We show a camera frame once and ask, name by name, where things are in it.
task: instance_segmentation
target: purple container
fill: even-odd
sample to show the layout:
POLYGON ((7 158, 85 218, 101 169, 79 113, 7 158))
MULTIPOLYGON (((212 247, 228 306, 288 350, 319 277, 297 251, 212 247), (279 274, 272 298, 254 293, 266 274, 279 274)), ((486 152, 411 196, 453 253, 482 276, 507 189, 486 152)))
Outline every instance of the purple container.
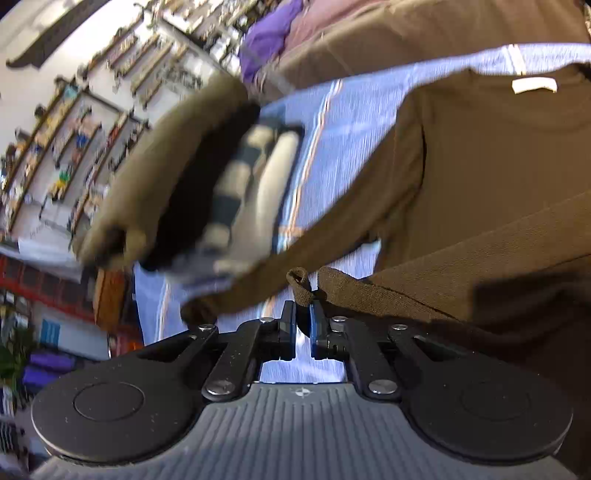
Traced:
POLYGON ((29 364, 64 373, 74 370, 75 363, 71 356, 53 352, 34 352, 29 357, 29 364))

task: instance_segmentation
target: metal screw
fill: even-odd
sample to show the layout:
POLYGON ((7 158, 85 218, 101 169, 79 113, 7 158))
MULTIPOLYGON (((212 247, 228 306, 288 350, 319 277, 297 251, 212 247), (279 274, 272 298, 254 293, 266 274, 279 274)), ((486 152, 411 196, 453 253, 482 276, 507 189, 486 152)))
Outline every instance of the metal screw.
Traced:
POLYGON ((234 384, 229 380, 214 380, 207 386, 207 391, 211 395, 228 395, 234 391, 234 384))
POLYGON ((392 380, 374 380, 369 384, 369 389, 376 395, 390 395, 398 389, 396 382, 392 380))

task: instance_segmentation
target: white label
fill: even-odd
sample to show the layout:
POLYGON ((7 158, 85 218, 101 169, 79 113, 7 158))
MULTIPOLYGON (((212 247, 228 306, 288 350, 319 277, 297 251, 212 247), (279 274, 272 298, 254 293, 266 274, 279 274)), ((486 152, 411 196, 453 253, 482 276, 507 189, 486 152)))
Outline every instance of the white label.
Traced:
POLYGON ((539 90, 545 88, 557 92, 558 86, 556 80, 549 77, 529 77, 526 79, 513 80, 513 91, 515 93, 528 92, 529 90, 539 90))

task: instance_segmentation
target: blurred object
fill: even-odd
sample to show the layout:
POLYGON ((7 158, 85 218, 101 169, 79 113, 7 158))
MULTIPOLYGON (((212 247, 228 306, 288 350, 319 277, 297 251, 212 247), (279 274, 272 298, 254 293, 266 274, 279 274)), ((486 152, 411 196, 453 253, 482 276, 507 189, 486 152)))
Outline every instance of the blurred object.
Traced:
POLYGON ((126 278, 122 271, 99 270, 93 307, 95 322, 107 332, 115 332, 123 308, 126 278))

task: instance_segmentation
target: brown sleeve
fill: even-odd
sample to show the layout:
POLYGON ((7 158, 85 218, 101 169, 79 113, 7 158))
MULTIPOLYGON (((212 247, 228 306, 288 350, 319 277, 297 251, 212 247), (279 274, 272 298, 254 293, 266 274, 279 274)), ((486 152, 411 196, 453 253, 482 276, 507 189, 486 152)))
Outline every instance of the brown sleeve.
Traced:
POLYGON ((386 134, 347 192, 286 251, 272 255, 237 279, 229 290, 193 299, 181 316, 187 323, 211 321, 266 300, 287 285, 285 275, 295 267, 313 272, 350 252, 381 223, 390 227, 418 191, 423 175, 423 133, 413 94, 398 110, 395 127, 386 134))

